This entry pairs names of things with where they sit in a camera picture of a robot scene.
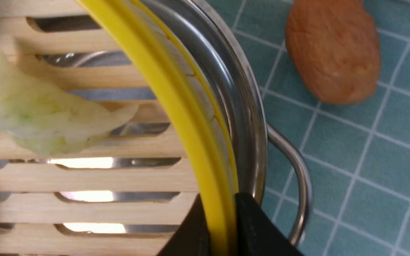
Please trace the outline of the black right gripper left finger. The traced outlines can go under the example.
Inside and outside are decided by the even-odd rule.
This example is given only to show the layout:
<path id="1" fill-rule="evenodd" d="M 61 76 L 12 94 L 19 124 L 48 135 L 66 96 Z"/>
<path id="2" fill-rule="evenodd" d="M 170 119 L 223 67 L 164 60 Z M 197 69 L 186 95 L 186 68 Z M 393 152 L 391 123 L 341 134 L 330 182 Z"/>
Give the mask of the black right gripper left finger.
<path id="1" fill-rule="evenodd" d="M 158 256 L 209 256 L 210 235 L 201 196 L 197 195 L 182 224 Z"/>

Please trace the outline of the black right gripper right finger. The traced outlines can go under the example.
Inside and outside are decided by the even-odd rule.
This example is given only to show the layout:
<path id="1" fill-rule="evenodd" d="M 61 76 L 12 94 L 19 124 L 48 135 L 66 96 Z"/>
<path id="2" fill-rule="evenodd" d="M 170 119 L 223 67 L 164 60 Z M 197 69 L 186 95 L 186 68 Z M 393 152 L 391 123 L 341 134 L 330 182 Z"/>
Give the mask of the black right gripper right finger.
<path id="1" fill-rule="evenodd" d="M 235 194 L 238 256 L 301 256 L 249 193 Z"/>

